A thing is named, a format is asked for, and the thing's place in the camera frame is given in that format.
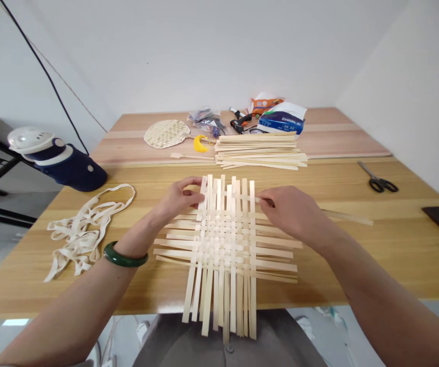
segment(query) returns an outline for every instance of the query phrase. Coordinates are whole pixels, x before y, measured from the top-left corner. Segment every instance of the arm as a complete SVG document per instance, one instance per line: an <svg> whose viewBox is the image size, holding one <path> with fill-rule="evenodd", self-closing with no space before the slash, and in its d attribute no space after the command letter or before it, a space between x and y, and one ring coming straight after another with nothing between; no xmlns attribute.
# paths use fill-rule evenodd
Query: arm
<svg viewBox="0 0 439 367"><path fill-rule="evenodd" d="M274 225L326 259L386 365L439 365L439 318L327 218L311 196L295 187L265 190L258 196Z"/></svg>
<svg viewBox="0 0 439 367"><path fill-rule="evenodd" d="M153 210L137 222L114 246L121 255L141 258L158 232L184 208L196 207L204 196L187 185L200 177L174 183ZM126 292L136 268L97 261L62 295L32 321L0 355L0 365L70 366L83 362Z"/></svg>

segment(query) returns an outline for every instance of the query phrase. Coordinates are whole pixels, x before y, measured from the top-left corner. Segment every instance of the scissor blade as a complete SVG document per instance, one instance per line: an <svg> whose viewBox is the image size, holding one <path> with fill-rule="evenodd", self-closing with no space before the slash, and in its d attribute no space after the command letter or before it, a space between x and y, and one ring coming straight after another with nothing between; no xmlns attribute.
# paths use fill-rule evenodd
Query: scissor blade
<svg viewBox="0 0 439 367"><path fill-rule="evenodd" d="M358 163L359 166L362 167L362 169L363 169L364 171L366 171L366 172L369 174L369 176L371 176L372 178L377 179L377 177L374 176L374 175L372 174L371 171L369 171L369 168L367 168L366 165L365 165L364 163L362 163L361 161L358 161L357 163Z"/></svg>

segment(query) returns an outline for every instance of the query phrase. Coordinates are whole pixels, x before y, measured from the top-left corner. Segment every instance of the stack of bamboo strips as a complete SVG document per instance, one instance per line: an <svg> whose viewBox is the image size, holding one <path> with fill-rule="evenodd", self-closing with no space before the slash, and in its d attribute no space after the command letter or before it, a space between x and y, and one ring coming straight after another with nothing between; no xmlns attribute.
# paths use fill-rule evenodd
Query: stack of bamboo strips
<svg viewBox="0 0 439 367"><path fill-rule="evenodd" d="M307 156L296 146L296 132L226 135L215 145L216 163L223 169L262 166L298 170L307 167Z"/></svg>

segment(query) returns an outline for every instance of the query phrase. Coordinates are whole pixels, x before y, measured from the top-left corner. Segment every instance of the bangle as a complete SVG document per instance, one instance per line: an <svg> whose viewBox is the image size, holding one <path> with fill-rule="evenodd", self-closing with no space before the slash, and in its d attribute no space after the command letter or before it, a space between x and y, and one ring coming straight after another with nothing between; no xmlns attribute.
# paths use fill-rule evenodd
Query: bangle
<svg viewBox="0 0 439 367"><path fill-rule="evenodd" d="M114 245L116 243L117 241L110 242L104 249L104 256L111 263L126 268L138 268L148 261L148 254L144 255L142 258L133 259L117 253L116 250L114 250Z"/></svg>

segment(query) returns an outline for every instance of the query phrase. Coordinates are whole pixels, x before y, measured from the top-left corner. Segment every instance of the tangled fabric strips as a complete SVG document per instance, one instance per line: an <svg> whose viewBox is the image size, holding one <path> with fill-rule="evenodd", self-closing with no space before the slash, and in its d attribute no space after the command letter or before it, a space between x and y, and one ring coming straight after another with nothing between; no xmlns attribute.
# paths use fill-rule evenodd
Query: tangled fabric strips
<svg viewBox="0 0 439 367"><path fill-rule="evenodd" d="M99 197L107 191L117 191L124 187L130 187L133 190L133 195L126 203L108 202L93 207L97 204ZM55 241L65 239L66 245L53 252L53 265L44 282L54 279L56 274L61 272L70 261L75 263L75 276L80 275L84 270L89 270L92 264L100 258L98 244L106 234L111 217L127 208L135 195L134 188L123 183L94 196L82 206L75 217L50 222L47 230L53 231L51 239ZM87 231L89 224L98 226L99 229Z"/></svg>

